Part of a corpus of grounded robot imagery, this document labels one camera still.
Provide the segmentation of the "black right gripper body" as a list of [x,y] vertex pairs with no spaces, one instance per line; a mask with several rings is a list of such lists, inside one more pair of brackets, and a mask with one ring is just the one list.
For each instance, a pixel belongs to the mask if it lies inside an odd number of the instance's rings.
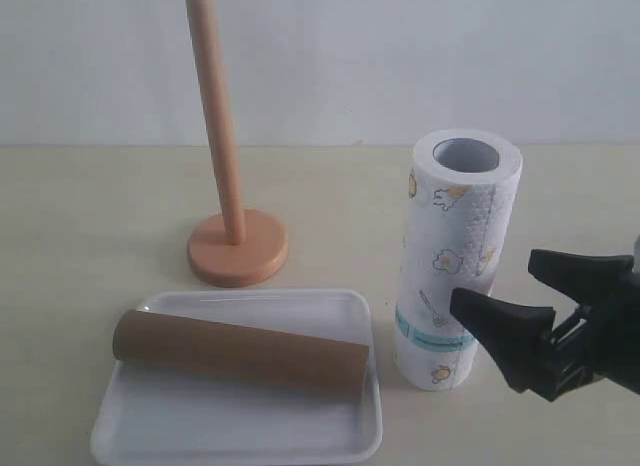
[[579,275],[558,288],[577,307],[550,339],[567,363],[561,386],[586,386],[608,379],[639,384],[639,275]]

